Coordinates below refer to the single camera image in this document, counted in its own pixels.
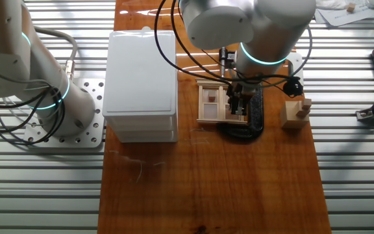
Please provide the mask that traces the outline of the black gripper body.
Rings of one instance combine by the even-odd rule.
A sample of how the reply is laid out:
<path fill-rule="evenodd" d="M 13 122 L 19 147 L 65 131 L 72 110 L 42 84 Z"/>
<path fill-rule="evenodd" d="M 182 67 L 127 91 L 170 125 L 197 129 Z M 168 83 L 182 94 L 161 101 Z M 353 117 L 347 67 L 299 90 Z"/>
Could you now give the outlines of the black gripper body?
<path fill-rule="evenodd" d="M 240 83 L 232 83 L 227 89 L 227 95 L 230 98 L 251 99 L 251 94 L 246 92 Z"/>

